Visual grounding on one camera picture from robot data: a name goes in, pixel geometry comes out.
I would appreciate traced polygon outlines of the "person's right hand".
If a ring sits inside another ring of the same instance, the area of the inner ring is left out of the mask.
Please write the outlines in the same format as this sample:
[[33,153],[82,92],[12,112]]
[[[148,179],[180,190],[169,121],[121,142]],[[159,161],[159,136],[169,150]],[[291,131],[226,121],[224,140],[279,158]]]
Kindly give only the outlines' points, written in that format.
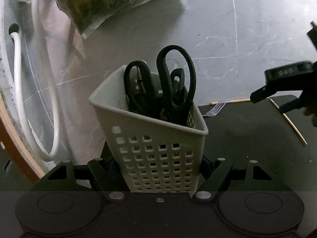
[[317,127],[317,115],[316,110],[310,107],[306,107],[303,111],[305,117],[310,117],[310,121],[314,127]]

